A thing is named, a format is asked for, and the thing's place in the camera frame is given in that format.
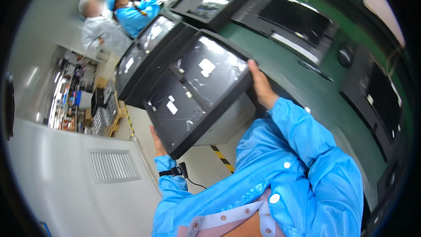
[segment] shirt button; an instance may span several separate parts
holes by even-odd
[[[279,194],[273,194],[272,197],[270,197],[269,202],[272,204],[277,203],[279,201],[279,198]]]

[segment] monitor screen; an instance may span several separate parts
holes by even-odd
[[[142,31],[138,38],[134,39],[126,55],[121,59],[117,70],[116,87],[118,93],[121,93],[146,56],[155,49],[156,45],[174,26],[174,22],[166,17],[159,16],[154,23]]]
[[[170,146],[177,145],[204,114],[183,84],[168,72],[159,80],[148,100],[151,118],[164,130],[160,134]]]
[[[202,19],[212,18],[216,13],[225,7],[231,0],[202,0],[202,2],[192,10],[187,11]]]
[[[259,18],[291,31],[316,46],[330,24],[317,9],[297,0],[271,0]]]
[[[166,17],[160,16],[146,28],[139,37],[140,47],[149,54],[166,34],[173,29],[175,23]]]
[[[212,107],[246,72],[247,63],[216,41],[201,36],[173,66]]]
[[[402,102],[393,89],[388,77],[377,64],[371,71],[370,83],[367,88],[367,100],[376,110],[386,128],[390,140],[397,133]]]

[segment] green workbench surface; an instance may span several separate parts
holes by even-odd
[[[299,65],[298,56],[287,49],[239,25],[227,24],[219,34],[250,52],[258,61],[262,71],[283,87],[298,103],[310,108],[313,117],[332,132],[337,145],[352,156],[360,167],[364,193],[372,210],[378,202],[377,182],[387,164],[370,130],[339,94],[347,70],[339,65],[336,54],[341,42],[352,40],[365,44],[383,65],[386,63],[386,55],[363,29],[331,7],[328,2],[309,0],[309,5],[340,25],[334,42],[319,67],[334,82],[329,82]],[[407,97],[397,75],[394,74],[392,80],[401,94],[403,103],[407,103]],[[411,130],[413,124],[411,112],[410,110],[404,112],[405,127]]]

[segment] white lab coat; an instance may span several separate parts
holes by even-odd
[[[86,18],[82,28],[82,44],[85,51],[96,55],[100,49],[112,51],[119,57],[129,48],[132,39],[114,20],[104,16]]]

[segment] wooden pallet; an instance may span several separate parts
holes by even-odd
[[[108,137],[111,137],[112,133],[114,131],[118,131],[118,129],[120,128],[120,125],[118,123],[118,121],[120,120],[120,118],[125,118],[126,117],[126,112],[125,112],[125,104],[123,101],[119,101],[117,99],[117,92],[114,92],[114,98],[117,102],[117,107],[118,107],[118,114],[117,117],[114,119],[113,123],[111,123],[111,125],[109,126],[107,135]]]

